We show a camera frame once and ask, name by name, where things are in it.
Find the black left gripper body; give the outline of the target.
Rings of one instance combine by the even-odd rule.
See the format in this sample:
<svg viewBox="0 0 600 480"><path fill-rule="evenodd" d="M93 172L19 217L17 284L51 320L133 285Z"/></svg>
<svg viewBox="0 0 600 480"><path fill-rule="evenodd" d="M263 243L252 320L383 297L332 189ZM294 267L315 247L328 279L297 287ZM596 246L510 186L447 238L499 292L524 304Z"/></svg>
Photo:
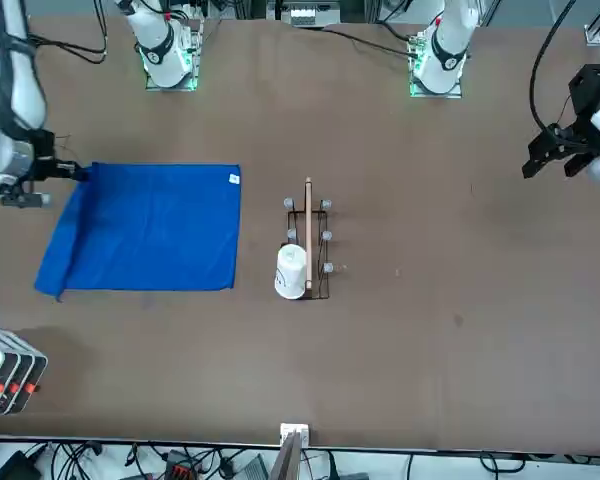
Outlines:
<svg viewBox="0 0 600 480"><path fill-rule="evenodd" d="M585 64L569 82L576 125L600 125L600 64Z"/></svg>

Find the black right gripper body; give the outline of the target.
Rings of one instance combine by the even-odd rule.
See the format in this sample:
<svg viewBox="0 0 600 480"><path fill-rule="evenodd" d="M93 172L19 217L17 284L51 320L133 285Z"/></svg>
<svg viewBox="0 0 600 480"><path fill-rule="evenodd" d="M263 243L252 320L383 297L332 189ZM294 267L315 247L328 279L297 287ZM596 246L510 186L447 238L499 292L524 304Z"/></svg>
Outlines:
<svg viewBox="0 0 600 480"><path fill-rule="evenodd" d="M30 132L30 143L33 147L33 160L28 178L31 181L44 181L52 177L55 168L55 134L48 130Z"/></svg>

